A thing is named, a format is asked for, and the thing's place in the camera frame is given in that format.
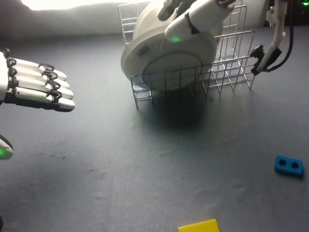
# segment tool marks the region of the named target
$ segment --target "yellow object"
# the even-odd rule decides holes
[[[178,232],[220,232],[220,231],[216,219],[213,219],[188,226],[179,227]]]

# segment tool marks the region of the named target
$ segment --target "gray table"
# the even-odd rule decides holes
[[[256,30],[254,46],[271,38]],[[286,65],[252,91],[229,88],[174,113],[135,108],[121,36],[7,43],[14,57],[64,71],[76,109],[0,107],[15,149],[0,162],[6,231],[176,232],[212,218],[221,232],[308,231],[306,177],[273,170],[278,154],[309,167],[308,39],[309,27],[296,27]]]

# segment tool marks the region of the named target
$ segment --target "green led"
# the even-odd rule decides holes
[[[179,36],[174,36],[173,38],[172,38],[172,42],[173,43],[179,43],[179,42],[181,42],[182,40],[181,40],[181,38],[179,37]]]
[[[6,153],[7,153],[7,151],[6,151],[6,148],[0,148],[0,158],[2,157],[5,157],[6,156]]]

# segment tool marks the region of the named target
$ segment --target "metal wire rack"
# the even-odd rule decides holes
[[[138,100],[141,99],[153,99],[155,96],[165,97],[168,94],[175,93],[177,90],[183,89],[182,83],[186,78],[190,78],[192,81],[188,87],[192,96],[195,95],[197,89],[202,90],[206,97],[211,89],[217,89],[219,93],[222,92],[223,87],[230,86],[235,91],[236,86],[239,83],[247,83],[251,88],[255,79],[255,76],[250,71],[255,63],[254,59],[252,64],[250,63],[251,57],[249,56],[251,46],[253,43],[254,31],[243,31],[243,26],[246,20],[247,6],[242,4],[243,0],[237,0],[235,8],[230,16],[224,21],[223,35],[216,36],[219,41],[217,47],[217,54],[215,61],[212,64],[203,65],[200,67],[191,67],[190,72],[188,69],[179,70],[167,70],[162,72],[165,83],[165,91],[157,92],[151,88],[151,79],[157,76],[157,73],[141,74],[131,77],[131,86],[136,107],[138,107]],[[133,39],[133,31],[136,21],[143,11],[143,9],[150,3],[134,3],[124,4],[118,7],[121,27],[125,45],[127,46]],[[173,88],[173,91],[167,90],[167,76],[170,72],[179,72],[178,87]],[[142,78],[148,78],[150,88],[145,89],[140,87]]]

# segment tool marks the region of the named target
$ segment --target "background wall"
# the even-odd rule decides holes
[[[268,0],[244,0],[246,27],[262,26]],[[0,36],[9,39],[121,33],[119,1],[69,10],[33,11],[20,0],[0,0]]]

